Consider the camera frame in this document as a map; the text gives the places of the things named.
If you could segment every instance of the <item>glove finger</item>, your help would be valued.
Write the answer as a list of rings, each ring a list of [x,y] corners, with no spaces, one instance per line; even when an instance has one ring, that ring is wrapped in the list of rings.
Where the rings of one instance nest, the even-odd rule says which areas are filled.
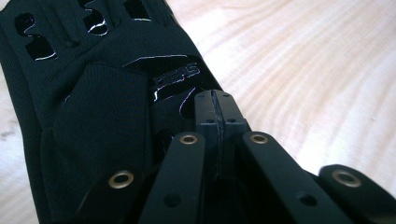
[[[11,1],[1,12],[1,23],[20,61],[43,61],[57,57],[60,45],[48,28],[47,17],[35,1]]]
[[[151,17],[140,0],[104,1],[114,27],[118,27],[122,23],[131,22],[131,20],[151,21]]]
[[[153,19],[163,26],[170,26],[177,24],[171,8],[168,6],[165,0],[152,0],[145,1],[149,15],[152,15]]]
[[[82,16],[86,33],[90,35],[106,35],[111,30],[112,23],[108,8],[100,0],[76,0],[80,10],[78,14]]]
[[[71,1],[37,0],[47,15],[51,29],[67,47],[80,43],[86,34],[85,27],[78,22],[78,10],[82,10]]]

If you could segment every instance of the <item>screw hole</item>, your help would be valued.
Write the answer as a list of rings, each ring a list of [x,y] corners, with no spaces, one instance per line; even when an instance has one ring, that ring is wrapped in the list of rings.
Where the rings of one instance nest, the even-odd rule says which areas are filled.
[[[192,144],[198,142],[198,138],[192,134],[186,134],[186,135],[181,136],[180,142],[185,145],[192,145]]]
[[[347,171],[335,170],[332,172],[332,178],[334,178],[338,183],[350,188],[358,188],[361,186],[361,181]]]
[[[317,199],[307,193],[300,193],[297,195],[297,199],[300,201],[300,203],[306,205],[306,206],[316,206],[318,204]]]
[[[124,189],[134,182],[134,175],[129,171],[119,171],[110,177],[108,185],[113,189]]]

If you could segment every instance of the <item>metal grommet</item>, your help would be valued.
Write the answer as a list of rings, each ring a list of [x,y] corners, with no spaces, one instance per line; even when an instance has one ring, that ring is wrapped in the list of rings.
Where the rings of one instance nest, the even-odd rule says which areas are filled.
[[[257,143],[257,144],[265,144],[265,143],[268,142],[268,138],[267,137],[265,137],[262,134],[257,134],[257,133],[251,135],[250,136],[250,140],[252,142],[254,142],[254,143]]]
[[[351,188],[358,188],[361,186],[361,181],[347,171],[335,170],[332,172],[332,178],[334,178],[338,183]]]
[[[180,137],[180,142],[185,145],[192,145],[198,142],[198,138],[192,134],[186,134]]]
[[[113,189],[123,189],[134,182],[134,174],[129,171],[116,172],[108,180],[108,185]]]

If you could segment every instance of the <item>wood grain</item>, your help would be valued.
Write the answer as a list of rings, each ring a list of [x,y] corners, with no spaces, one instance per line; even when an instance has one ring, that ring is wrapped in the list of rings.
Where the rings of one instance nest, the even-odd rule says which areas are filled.
[[[344,164],[396,197],[395,1],[168,3],[253,130],[314,174]],[[37,223],[0,84],[0,223]]]

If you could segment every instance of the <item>light wooden surface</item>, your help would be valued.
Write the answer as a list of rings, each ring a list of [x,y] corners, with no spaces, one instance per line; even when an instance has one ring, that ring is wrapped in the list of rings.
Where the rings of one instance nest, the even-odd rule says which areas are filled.
[[[396,1],[168,3],[253,130],[314,174],[344,164],[396,196]],[[3,75],[0,105],[0,223],[37,223]]]

